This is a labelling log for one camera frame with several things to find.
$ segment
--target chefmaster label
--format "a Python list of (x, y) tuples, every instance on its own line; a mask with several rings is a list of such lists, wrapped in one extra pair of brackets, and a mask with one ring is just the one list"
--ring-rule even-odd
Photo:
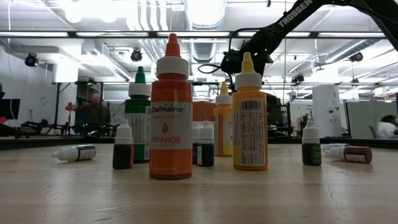
[(192, 104), (176, 101), (153, 102), (151, 149), (192, 149)]

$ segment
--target robotic arm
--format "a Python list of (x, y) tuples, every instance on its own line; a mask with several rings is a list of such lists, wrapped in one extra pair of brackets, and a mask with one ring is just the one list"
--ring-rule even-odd
[(225, 52), (221, 70), (228, 74), (240, 73), (243, 53), (250, 52), (255, 71), (263, 74), (266, 63), (273, 63), (271, 53), (285, 36), (326, 4), (351, 6), (370, 15), (398, 50), (398, 5), (394, 0), (298, 0), (278, 21), (256, 32), (239, 51)]

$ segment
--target green squeeze bottle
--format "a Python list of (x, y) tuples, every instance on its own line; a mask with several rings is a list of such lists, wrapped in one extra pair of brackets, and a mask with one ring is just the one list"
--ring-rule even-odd
[(133, 163), (149, 162), (150, 148), (150, 86), (145, 83), (142, 66), (138, 67), (136, 81), (129, 86), (130, 99), (126, 100), (124, 119), (129, 121), (134, 144)]

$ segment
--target desk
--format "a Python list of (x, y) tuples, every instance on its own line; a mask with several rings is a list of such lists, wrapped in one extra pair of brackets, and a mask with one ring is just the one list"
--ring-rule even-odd
[(299, 144), (269, 145), (269, 170), (216, 158), (193, 177), (149, 178), (148, 164), (112, 170), (111, 144), (92, 161), (60, 162), (56, 147), (0, 151), (1, 223), (397, 223), (398, 152), (373, 165), (302, 165)]

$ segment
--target yellow squeeze bottle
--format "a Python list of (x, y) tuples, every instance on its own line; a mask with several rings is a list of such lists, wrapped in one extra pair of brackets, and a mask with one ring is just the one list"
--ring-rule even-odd
[(235, 78), (238, 92), (232, 94), (235, 169), (268, 169), (267, 102), (261, 81), (250, 53), (244, 53), (242, 72)]
[(214, 108), (215, 156), (231, 157), (232, 145), (232, 97), (228, 95), (226, 82), (221, 84), (221, 93), (216, 97)]

